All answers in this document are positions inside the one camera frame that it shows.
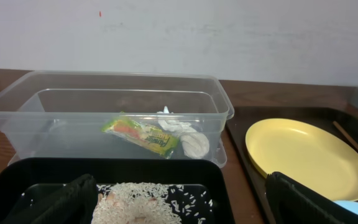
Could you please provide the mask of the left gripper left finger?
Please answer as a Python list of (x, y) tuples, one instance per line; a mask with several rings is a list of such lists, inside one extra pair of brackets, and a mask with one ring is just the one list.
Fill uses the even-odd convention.
[(90, 224), (97, 202), (96, 180), (84, 174), (1, 224)]

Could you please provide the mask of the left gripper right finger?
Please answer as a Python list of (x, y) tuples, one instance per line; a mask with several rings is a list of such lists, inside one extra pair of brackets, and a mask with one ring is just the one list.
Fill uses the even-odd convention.
[(358, 224), (358, 215), (281, 172), (265, 180), (266, 198), (275, 221), (286, 223)]

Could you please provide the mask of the rice food waste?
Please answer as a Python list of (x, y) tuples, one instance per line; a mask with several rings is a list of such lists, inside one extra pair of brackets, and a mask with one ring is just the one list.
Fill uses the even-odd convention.
[(214, 202), (200, 184), (99, 184), (92, 224), (214, 223)]

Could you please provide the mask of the green snack wrapper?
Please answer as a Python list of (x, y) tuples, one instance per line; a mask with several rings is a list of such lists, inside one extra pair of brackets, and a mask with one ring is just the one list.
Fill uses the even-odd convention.
[(116, 135), (166, 159), (171, 158), (179, 139), (152, 124), (141, 123), (125, 116), (114, 118), (102, 132)]

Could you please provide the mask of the white tissue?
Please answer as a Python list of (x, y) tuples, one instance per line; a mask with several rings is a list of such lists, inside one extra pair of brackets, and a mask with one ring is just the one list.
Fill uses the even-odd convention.
[(177, 140), (173, 158), (203, 159), (208, 155), (210, 143), (205, 134), (197, 131), (190, 122), (168, 118), (167, 115), (173, 112), (170, 112), (167, 106), (157, 114), (160, 115), (158, 125)]

